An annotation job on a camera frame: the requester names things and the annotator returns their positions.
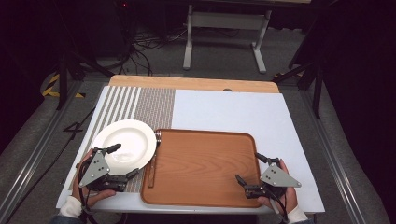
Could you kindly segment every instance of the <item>plate rim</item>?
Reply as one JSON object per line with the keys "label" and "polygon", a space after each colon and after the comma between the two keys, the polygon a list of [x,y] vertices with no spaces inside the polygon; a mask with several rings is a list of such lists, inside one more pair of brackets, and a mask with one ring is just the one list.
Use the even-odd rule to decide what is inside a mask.
{"label": "plate rim", "polygon": [[[147,123],[138,120],[138,119],[121,119],[118,121],[115,121],[109,125],[107,125],[105,128],[103,128],[99,134],[97,134],[95,136],[95,138],[92,141],[92,148],[95,147],[103,147],[103,143],[105,142],[106,139],[106,134],[108,132],[110,132],[110,130],[114,130],[111,133],[114,133],[116,130],[121,129],[121,128],[125,128],[125,127],[132,127],[132,128],[136,128],[138,130],[140,130],[143,135],[145,135],[147,137],[148,140],[148,146],[147,146],[147,150],[146,153],[142,156],[142,158],[139,161],[134,162],[133,164],[130,164],[131,170],[128,172],[118,172],[117,170],[111,168],[110,166],[110,174],[111,175],[126,175],[127,173],[131,172],[133,169],[138,168],[141,169],[143,168],[147,163],[149,163],[149,161],[151,160],[152,156],[155,153],[156,150],[156,137],[155,137],[155,133],[154,131],[151,129],[150,126],[147,125]],[[106,154],[105,155],[105,160],[107,163],[108,162],[108,157],[109,155]]]}

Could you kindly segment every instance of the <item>wooden tray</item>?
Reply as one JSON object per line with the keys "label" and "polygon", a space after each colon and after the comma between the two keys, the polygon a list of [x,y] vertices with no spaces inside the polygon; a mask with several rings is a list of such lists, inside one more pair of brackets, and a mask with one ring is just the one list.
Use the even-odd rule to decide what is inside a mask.
{"label": "wooden tray", "polygon": [[141,191],[145,203],[222,207],[259,207],[247,199],[235,175],[260,183],[254,139],[247,133],[161,130],[154,186],[149,167]]}

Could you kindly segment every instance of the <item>white table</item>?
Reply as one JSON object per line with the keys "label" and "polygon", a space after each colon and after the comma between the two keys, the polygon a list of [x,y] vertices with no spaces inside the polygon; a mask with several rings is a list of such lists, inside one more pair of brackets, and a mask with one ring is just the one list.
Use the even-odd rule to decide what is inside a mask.
{"label": "white table", "polygon": [[[60,208],[64,204],[66,196],[71,194],[69,187],[76,172],[75,164],[81,160],[87,148],[91,146],[93,138],[104,128],[98,127],[100,126],[98,120],[106,119],[107,123],[112,123],[119,119],[129,119],[125,117],[128,114],[133,117],[138,112],[136,112],[138,101],[143,100],[139,98],[139,94],[143,94],[142,92],[145,90],[147,89],[141,87],[104,87],[90,126],[57,202],[57,208]],[[270,158],[282,158],[288,165],[290,175],[302,183],[303,186],[296,189],[300,207],[307,213],[324,212],[317,185],[282,94],[194,90],[168,90],[167,92],[170,92],[169,95],[174,100],[173,113],[170,118],[171,128],[249,133],[254,137],[259,153]],[[129,97],[129,99],[134,98],[134,101],[117,101],[117,96],[122,95],[133,95],[135,98]],[[107,115],[105,113],[107,110],[108,112],[127,112],[114,113],[109,116],[108,113]],[[262,162],[260,164],[261,170],[265,170],[267,164]],[[272,213],[265,206],[226,208],[146,204],[142,202],[138,192],[119,192],[116,196],[99,202],[93,210],[123,213]]]}

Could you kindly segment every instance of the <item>black wire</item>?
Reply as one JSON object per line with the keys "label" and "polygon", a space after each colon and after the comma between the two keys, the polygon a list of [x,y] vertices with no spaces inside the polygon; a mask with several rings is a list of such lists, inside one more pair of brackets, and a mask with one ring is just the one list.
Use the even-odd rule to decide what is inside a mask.
{"label": "black wire", "polygon": [[[87,160],[83,161],[82,164],[79,166],[79,168],[78,168],[78,183],[81,182],[83,173],[86,172],[86,169],[88,169],[88,167],[90,166],[91,161],[92,160],[87,159]],[[84,208],[80,215],[80,219],[82,219],[83,222],[86,222],[86,219],[88,219],[91,222],[91,224],[98,224],[98,222],[95,220],[93,215],[87,213],[87,212],[91,212],[90,207],[88,206],[88,199],[91,195],[91,189],[88,189],[88,194],[86,197],[84,197],[82,188],[78,187],[78,194],[79,194],[79,198],[81,201],[81,206],[82,206],[82,208]]]}
{"label": "black wire", "polygon": [[284,220],[285,220],[286,223],[287,223],[287,222],[289,221],[289,218],[288,218],[288,212],[286,211],[286,205],[284,205],[284,204],[279,200],[279,198],[277,198],[277,197],[275,196],[275,194],[274,194],[271,190],[267,190],[266,192],[270,194],[270,196],[271,196],[272,199],[275,199],[275,200],[279,203],[280,207],[281,207],[282,210],[283,210],[283,218],[284,218]]}
{"label": "black wire", "polygon": [[[100,64],[99,65],[101,67],[104,67],[105,69],[113,69],[113,68],[116,68],[118,66],[123,66],[128,61],[128,58],[129,58],[129,55],[124,55],[123,59],[121,61],[117,62],[117,63],[113,63],[113,64],[107,65],[107,66],[102,66]],[[92,69],[92,68],[90,68],[88,66],[81,65],[81,67],[86,72],[95,72],[96,71],[95,69]]]}
{"label": "black wire", "polygon": [[140,51],[144,51],[146,49],[160,49],[163,46],[165,46],[166,44],[177,40],[178,37],[175,39],[169,40],[169,36],[177,34],[177,32],[180,32],[181,29],[182,29],[182,33],[178,34],[178,35],[183,35],[184,33],[186,33],[187,30],[185,28],[178,28],[178,29],[175,29],[174,31],[170,32],[165,40],[155,37],[153,35],[150,35],[149,32],[141,32],[134,39],[134,44],[141,47],[141,48],[139,48]]}
{"label": "black wire", "polygon": [[141,64],[141,63],[138,63],[138,62],[135,61],[134,58],[131,56],[131,60],[132,60],[132,62],[134,62],[134,65],[135,65],[136,74],[137,74],[137,65],[140,65],[140,66],[142,66],[142,67],[148,69],[148,76],[152,76],[153,73],[152,73],[152,70],[151,70],[151,67],[150,67],[150,63],[149,63],[148,57],[146,57],[146,55],[145,55],[144,53],[142,53],[142,52],[140,52],[139,50],[137,50],[137,51],[136,51],[137,57],[139,56],[139,54],[142,55],[142,56],[145,58],[145,60],[146,60],[146,62],[147,62],[147,64],[148,64],[148,66],[145,66],[145,65],[143,65],[143,64]]}
{"label": "black wire", "polygon": [[121,71],[123,71],[123,65],[120,67],[120,71],[118,72],[119,75],[121,74]]}
{"label": "black wire", "polygon": [[120,221],[116,222],[116,224],[126,224],[128,220],[128,214],[122,213]]}
{"label": "black wire", "polygon": [[285,207],[288,206],[288,198],[286,197],[286,193],[285,193]]}
{"label": "black wire", "polygon": [[[77,129],[81,127],[81,125],[84,123],[84,121],[90,116],[90,114],[94,111],[95,107],[88,113],[88,115],[82,120],[81,123],[77,124]],[[72,134],[67,142],[64,144],[64,147],[61,149],[61,151],[56,155],[55,159],[52,161],[52,163],[49,165],[49,167],[44,171],[44,173],[37,179],[37,181],[33,184],[32,187],[29,188],[29,190],[25,193],[25,195],[20,199],[20,201],[17,203],[17,205],[14,207],[12,210],[12,213],[9,215],[6,223],[9,223],[9,221],[12,219],[12,217],[15,215],[15,213],[18,211],[18,209],[21,207],[22,203],[26,200],[26,198],[32,193],[33,189],[35,189],[35,186],[41,181],[41,179],[47,174],[47,172],[52,168],[52,166],[55,164],[55,162],[61,157],[61,155],[64,153],[64,150],[67,148],[69,143],[71,142],[72,138],[74,135]]]}

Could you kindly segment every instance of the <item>robotic hand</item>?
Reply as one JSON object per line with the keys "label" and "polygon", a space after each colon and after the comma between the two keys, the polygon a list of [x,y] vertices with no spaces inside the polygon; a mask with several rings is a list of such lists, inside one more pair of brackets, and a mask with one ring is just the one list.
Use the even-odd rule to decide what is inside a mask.
{"label": "robotic hand", "polygon": [[268,162],[268,168],[260,176],[262,181],[260,185],[248,185],[247,182],[239,175],[235,178],[240,186],[245,190],[248,199],[267,197],[273,200],[282,197],[287,187],[299,188],[301,183],[280,169],[279,158],[271,159],[256,153],[256,157],[264,163]]}
{"label": "robotic hand", "polygon": [[115,191],[123,192],[126,188],[127,182],[134,178],[138,173],[138,168],[126,175],[109,175],[110,168],[105,160],[106,153],[110,154],[121,147],[121,144],[116,144],[107,148],[94,148],[92,156],[81,164],[80,174],[82,176],[79,180],[79,187],[87,187],[92,190],[113,189]]}

